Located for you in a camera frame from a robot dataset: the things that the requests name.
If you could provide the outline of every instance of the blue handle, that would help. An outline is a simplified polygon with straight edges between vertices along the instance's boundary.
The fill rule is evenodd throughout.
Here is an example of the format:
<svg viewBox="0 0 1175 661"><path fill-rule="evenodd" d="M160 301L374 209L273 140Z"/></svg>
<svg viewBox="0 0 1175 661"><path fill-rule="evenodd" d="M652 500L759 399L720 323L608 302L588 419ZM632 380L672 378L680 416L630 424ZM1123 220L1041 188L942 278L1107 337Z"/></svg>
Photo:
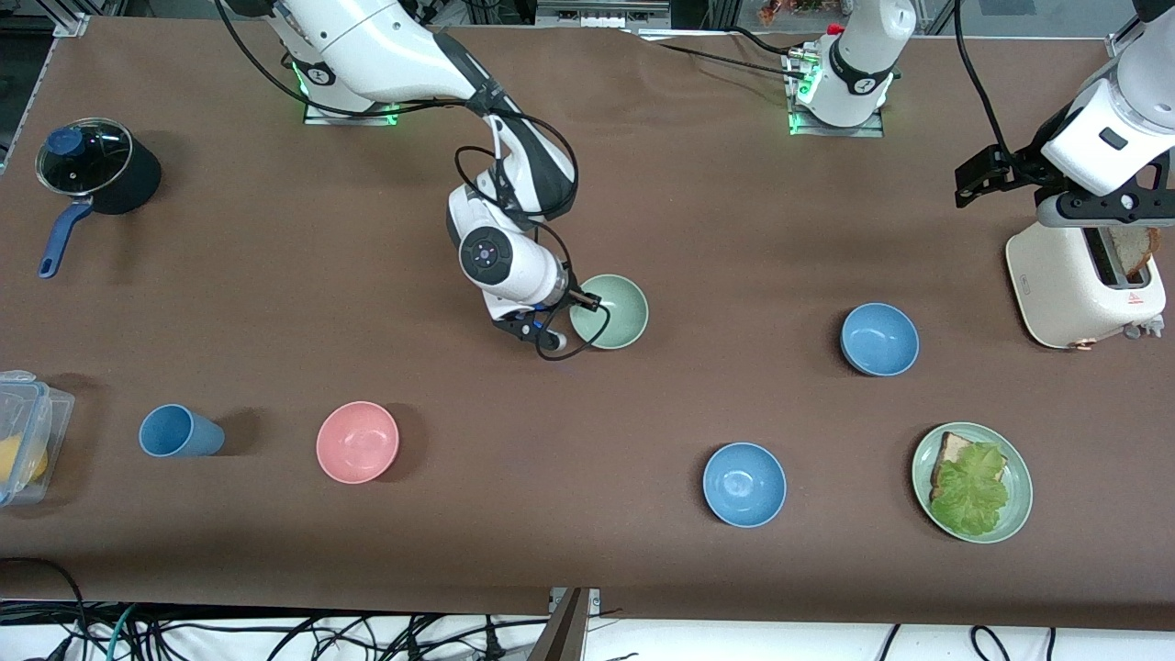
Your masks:
<svg viewBox="0 0 1175 661"><path fill-rule="evenodd" d="M53 223L53 230L49 231L49 242L45 244L45 256L41 257L41 265L36 270L39 276L49 278L58 274L58 267L61 265L61 257L65 255L66 243L69 242L73 225L93 210L94 205L87 197L69 204L66 210L61 211L56 222Z"/></svg>

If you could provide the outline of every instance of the bread slice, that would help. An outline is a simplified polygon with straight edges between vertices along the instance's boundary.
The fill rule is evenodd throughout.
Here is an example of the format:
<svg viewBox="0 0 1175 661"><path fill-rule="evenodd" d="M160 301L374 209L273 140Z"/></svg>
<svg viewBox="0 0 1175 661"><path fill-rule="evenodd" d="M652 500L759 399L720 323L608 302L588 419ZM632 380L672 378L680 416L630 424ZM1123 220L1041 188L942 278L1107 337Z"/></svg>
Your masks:
<svg viewBox="0 0 1175 661"><path fill-rule="evenodd" d="M1109 237L1114 243L1114 252L1122 264L1122 270L1133 276L1147 265L1150 255L1159 250L1161 234L1157 227L1114 225L1109 228Z"/></svg>
<svg viewBox="0 0 1175 661"><path fill-rule="evenodd" d="M939 450L939 459L934 463L934 472L931 473L931 485L934 487L931 490L931 500L934 500L942 495L942 487L939 486L939 468L942 467L944 461L959 461L959 456L962 451L969 448L975 444L968 441L967 439L955 434L954 432L946 432L942 434L942 448ZM1003 466L1008 465L1008 459L1003 458ZM1000 478L1003 478L1003 472L1001 470Z"/></svg>

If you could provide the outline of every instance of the green bowl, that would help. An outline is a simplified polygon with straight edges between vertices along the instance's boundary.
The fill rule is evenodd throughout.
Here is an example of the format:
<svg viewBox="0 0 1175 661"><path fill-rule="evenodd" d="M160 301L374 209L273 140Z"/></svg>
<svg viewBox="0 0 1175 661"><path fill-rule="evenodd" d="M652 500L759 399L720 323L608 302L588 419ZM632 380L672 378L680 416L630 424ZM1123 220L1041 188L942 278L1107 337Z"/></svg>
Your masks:
<svg viewBox="0 0 1175 661"><path fill-rule="evenodd" d="M947 528L931 513L931 475L934 473L934 465L939 459L939 451L942 450L942 434L954 432L968 441L979 444L995 444L1000 446L1000 454L1007 458L1008 466L1003 470L1002 483L1008 490L1008 503L1000 508L1000 522L995 530L982 535L967 535L956 533ZM1032 478L1028 475L1028 466L1025 460L1012 447L1012 444L999 433L975 425L974 423L948 423L935 427L922 439L914 451L914 466L911 471L914 481L914 497L922 506L931 521L946 531L948 534L960 540L974 544L1002 542L1020 532L1025 522L1028 521L1028 513L1032 512Z"/></svg>
<svg viewBox="0 0 1175 661"><path fill-rule="evenodd" d="M592 345L600 350L623 350L636 343L649 324L649 299L637 283L623 275L603 274L588 278L580 284L584 291L600 297L600 305L607 306L612 319L604 335ZM586 343L599 333L607 315L604 310L589 311L576 305L571 308L571 325Z"/></svg>

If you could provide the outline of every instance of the yellow food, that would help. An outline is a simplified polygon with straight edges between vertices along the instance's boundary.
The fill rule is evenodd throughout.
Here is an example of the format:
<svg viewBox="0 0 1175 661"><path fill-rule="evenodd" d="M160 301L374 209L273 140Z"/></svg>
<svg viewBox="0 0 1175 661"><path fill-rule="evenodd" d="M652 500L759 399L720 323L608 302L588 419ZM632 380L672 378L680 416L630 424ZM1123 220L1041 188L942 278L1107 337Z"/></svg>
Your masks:
<svg viewBox="0 0 1175 661"><path fill-rule="evenodd" d="M12 474L12 467L16 464L16 452L20 451L20 434L13 434L0 441L0 483L7 483ZM35 483L48 467L49 458L42 452L36 460L36 467L33 468L33 477L28 481Z"/></svg>

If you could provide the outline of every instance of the pink bowl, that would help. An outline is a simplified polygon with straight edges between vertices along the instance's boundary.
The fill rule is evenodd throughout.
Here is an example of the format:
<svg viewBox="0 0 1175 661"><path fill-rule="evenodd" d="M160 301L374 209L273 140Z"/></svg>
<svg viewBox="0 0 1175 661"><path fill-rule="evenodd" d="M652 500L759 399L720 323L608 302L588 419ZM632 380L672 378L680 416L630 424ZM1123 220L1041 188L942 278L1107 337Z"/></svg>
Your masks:
<svg viewBox="0 0 1175 661"><path fill-rule="evenodd" d="M396 420L377 404L343 405L318 430L318 466L344 485L375 480L391 466L397 451Z"/></svg>

